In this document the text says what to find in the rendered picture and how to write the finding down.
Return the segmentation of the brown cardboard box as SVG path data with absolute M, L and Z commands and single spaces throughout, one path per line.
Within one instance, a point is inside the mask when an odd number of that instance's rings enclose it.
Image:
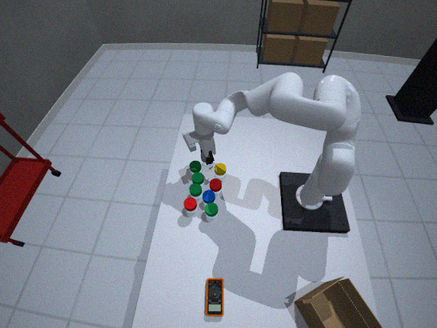
M 324 282 L 295 301 L 308 327 L 382 328 L 351 280 L 342 278 Z

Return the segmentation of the orange digital multimeter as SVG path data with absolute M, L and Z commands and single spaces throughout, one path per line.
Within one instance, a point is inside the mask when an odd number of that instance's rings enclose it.
M 223 316 L 223 279 L 208 278 L 206 280 L 206 316 Z

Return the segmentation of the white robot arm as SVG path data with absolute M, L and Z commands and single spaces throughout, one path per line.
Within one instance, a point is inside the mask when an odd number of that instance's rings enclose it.
M 302 207 L 316 210 L 323 201 L 332 201 L 325 195 L 346 190 L 355 171 L 355 137 L 361 117 L 359 95 L 350 82 L 328 75 L 319 81 L 311 100 L 303 98 L 302 79 L 290 72 L 251 91 L 229 95 L 215 112 L 209 103 L 200 102 L 192 110 L 195 131 L 182 133 L 190 152 L 196 150 L 196 142 L 210 141 L 214 132 L 227 134 L 236 114 L 247 107 L 256 117 L 270 111 L 280 121 L 327 132 L 314 170 L 296 191 Z

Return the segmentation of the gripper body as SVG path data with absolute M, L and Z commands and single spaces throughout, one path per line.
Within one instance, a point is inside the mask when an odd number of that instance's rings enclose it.
M 209 155 L 209 151 L 212 152 L 213 155 L 216 154 L 216 149 L 215 149 L 215 143 L 214 143 L 214 135 L 211 138 L 210 141 L 208 140 L 202 140 L 201 142 L 198 142 L 202 152 L 204 153 L 204 155 L 206 157 L 208 157 Z

